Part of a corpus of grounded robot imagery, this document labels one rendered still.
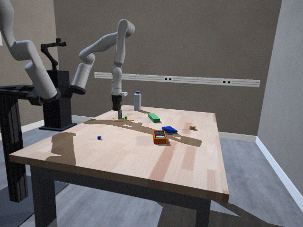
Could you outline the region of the green rectangular box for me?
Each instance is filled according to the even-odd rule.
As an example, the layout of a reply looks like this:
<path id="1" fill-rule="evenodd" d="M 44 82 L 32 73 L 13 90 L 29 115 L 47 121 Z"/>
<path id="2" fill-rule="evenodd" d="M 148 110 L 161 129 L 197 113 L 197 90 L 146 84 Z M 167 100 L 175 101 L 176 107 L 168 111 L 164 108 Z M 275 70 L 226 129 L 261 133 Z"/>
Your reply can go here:
<path id="1" fill-rule="evenodd" d="M 153 121 L 153 122 L 160 122 L 160 118 L 154 114 L 154 113 L 149 113 L 148 117 Z"/>

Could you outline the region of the tan square mat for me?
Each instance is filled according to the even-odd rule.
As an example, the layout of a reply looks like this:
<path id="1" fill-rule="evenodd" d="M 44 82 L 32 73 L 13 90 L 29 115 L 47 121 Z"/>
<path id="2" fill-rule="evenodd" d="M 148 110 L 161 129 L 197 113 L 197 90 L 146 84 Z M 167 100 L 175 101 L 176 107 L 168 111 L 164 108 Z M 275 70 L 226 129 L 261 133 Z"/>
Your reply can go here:
<path id="1" fill-rule="evenodd" d="M 112 116 L 115 122 L 123 122 L 123 121 L 134 121 L 130 116 L 127 116 L 127 119 L 125 119 L 125 116 L 122 116 L 121 119 L 118 118 L 118 116 Z"/>

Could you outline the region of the orange digital multimeter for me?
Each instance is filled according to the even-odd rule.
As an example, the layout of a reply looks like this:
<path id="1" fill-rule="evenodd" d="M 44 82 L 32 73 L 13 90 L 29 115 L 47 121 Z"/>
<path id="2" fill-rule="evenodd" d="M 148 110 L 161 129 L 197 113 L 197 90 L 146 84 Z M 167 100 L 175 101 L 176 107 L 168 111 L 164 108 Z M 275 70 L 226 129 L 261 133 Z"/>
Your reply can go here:
<path id="1" fill-rule="evenodd" d="M 154 144 L 167 144 L 167 137 L 165 131 L 153 130 Z"/>

